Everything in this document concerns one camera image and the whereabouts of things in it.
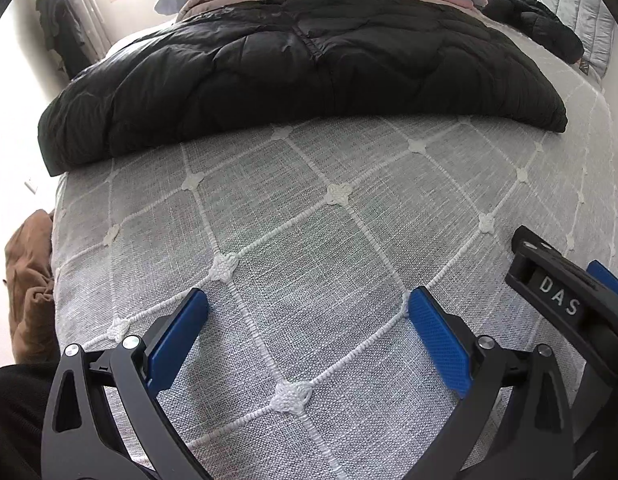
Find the brown cloth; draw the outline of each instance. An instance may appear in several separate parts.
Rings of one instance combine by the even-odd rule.
[[[39,209],[13,233],[4,249],[11,349],[17,364],[60,358],[51,275],[53,226],[53,216]]]

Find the black puffer jacket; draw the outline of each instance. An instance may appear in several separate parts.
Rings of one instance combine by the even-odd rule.
[[[563,132],[509,38],[416,0],[261,0],[135,41],[75,79],[38,139],[51,175],[145,148],[319,116],[483,114]]]
[[[537,0],[488,0],[485,16],[506,23],[541,44],[561,60],[574,64],[585,53],[576,33]]]

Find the blue rubber pad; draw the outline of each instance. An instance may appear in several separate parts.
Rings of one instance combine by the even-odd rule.
[[[186,302],[147,358],[147,389],[155,397],[168,390],[209,316],[206,294],[198,290]]]
[[[598,260],[593,260],[588,264],[586,272],[618,295],[618,278]]]
[[[471,387],[469,356],[442,315],[419,289],[410,294],[409,318],[444,384],[464,398]]]

